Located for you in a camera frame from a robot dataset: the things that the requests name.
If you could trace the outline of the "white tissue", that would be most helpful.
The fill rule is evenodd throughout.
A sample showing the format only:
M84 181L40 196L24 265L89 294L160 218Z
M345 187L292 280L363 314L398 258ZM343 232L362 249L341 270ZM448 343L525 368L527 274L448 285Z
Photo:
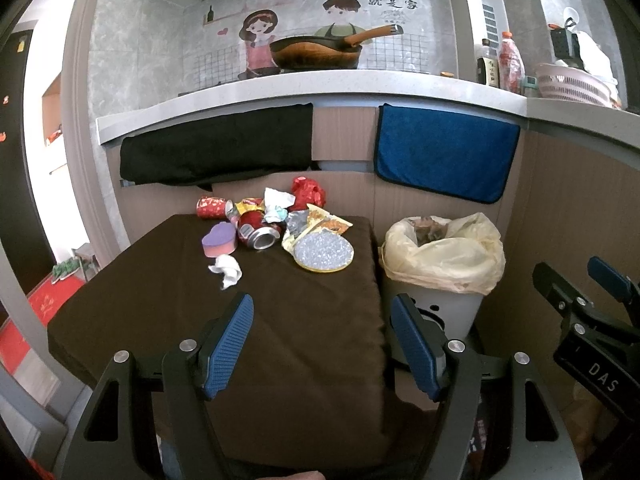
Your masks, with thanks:
M208 270L221 276L221 290L226 290L238 284L243 275L238 260L232 255L218 256L215 262L208 267Z

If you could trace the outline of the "purple pink heart sponge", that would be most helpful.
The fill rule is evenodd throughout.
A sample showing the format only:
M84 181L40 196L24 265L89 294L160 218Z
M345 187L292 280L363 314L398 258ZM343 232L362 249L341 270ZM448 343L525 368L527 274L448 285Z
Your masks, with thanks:
M231 255L236 248L236 229L230 222L215 224L201 240L206 258L215 259L219 256Z

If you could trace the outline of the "red soda can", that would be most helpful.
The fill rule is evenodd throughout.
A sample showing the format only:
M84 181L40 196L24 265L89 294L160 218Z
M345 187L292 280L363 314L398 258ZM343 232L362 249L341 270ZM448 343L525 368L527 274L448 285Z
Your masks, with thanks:
M281 227L267 222L262 210L249 210L240 215L238 237L250 249L265 250L281 239Z

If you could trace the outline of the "red paper cup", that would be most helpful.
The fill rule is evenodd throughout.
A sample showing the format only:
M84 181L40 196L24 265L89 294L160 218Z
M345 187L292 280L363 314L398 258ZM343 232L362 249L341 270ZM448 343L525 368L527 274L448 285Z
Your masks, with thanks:
M195 213L205 220L224 220L229 218L234 206L233 200L228 198L202 196L196 202Z

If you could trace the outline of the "round silver scouring pad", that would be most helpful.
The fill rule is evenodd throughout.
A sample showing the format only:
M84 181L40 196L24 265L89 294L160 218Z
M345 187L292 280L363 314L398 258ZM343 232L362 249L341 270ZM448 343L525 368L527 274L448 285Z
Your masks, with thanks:
M294 260L302 268L317 273L341 271L352 263L352 244L328 230L310 232L294 246Z

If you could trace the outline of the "noodle snack wrapper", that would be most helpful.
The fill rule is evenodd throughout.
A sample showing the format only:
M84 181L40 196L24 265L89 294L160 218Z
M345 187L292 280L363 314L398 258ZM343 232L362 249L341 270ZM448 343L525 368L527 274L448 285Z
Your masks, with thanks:
M288 213L281 245L286 252L292 254L296 243L311 232L329 231L343 235L351 227L352 222L337 217L319 206L308 204L305 210Z

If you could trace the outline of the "white paper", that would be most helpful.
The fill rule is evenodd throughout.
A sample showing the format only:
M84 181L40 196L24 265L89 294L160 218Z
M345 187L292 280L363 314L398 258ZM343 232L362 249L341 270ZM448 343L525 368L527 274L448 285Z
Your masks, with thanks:
M264 220L267 223L285 222L288 216L288 208L295 204L293 194L282 192L275 188L265 188L264 194Z

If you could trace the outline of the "red plastic bag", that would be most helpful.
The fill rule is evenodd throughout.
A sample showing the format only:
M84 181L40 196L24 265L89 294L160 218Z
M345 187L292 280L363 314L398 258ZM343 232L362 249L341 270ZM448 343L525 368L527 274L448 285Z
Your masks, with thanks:
M308 205L322 208L326 204L326 191L319 182L308 177L296 177L293 180L291 194L294 196L294 204L289 211L305 210Z

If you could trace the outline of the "yellow chips bag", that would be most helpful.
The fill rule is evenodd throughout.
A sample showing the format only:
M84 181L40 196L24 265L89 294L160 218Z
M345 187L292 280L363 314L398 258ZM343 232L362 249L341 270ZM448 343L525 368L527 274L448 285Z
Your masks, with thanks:
M239 215L246 214L250 211L265 211L265 203L262 198L249 197L243 198L235 203L235 209Z

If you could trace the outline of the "white trash bin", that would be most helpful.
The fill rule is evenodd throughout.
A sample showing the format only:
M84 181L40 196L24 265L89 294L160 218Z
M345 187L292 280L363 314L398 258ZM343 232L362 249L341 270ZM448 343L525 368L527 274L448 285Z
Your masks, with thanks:
M430 289L383 278L381 285L383 318L385 322L386 358L392 363L407 366L390 320L392 300L406 294L413 301L422 318L436 322L449 339L465 340L480 310L484 296L458 294L446 290Z

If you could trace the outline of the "blue hanging towel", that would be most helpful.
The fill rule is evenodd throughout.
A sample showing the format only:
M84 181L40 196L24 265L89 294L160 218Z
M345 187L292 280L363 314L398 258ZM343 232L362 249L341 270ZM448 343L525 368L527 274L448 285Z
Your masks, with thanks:
M521 127L482 116L384 104L374 173L386 182L491 205L506 189Z

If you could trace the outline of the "red floor mat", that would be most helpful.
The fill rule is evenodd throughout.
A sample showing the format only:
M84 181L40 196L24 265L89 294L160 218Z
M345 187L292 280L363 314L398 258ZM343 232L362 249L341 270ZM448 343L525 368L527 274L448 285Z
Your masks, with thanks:
M85 281L77 274L56 282L48 276L27 295L30 312L10 314L1 323L1 364L10 375L34 348L29 335L43 333L62 305L84 285Z

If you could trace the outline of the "black hanging cloth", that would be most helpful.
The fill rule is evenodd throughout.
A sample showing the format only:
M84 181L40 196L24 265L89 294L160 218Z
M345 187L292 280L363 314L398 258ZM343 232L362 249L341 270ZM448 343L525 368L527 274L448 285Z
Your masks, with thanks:
M312 104L194 120L128 136L119 174L135 185L198 186L247 180L312 164Z

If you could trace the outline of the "pink dish basket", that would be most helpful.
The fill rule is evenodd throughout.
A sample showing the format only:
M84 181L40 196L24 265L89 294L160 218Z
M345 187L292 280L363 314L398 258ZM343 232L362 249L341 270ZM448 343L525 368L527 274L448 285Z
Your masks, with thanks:
M598 78L578 68L540 63L535 67L540 95L545 99L611 106L611 92Z

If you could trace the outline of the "red-capped plastic bottle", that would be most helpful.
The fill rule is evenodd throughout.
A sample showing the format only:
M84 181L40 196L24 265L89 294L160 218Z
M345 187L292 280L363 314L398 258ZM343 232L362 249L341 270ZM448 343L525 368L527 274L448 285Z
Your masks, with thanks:
M522 93L522 80L525 77L524 62L510 32L502 33L499 50L500 88L512 93Z

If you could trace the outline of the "dark sauce bottle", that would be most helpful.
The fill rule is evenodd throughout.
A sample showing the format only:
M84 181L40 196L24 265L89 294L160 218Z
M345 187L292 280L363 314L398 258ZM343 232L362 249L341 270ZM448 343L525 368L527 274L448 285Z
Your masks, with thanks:
M500 87L497 51L488 38L480 40L476 48L476 80L492 88Z

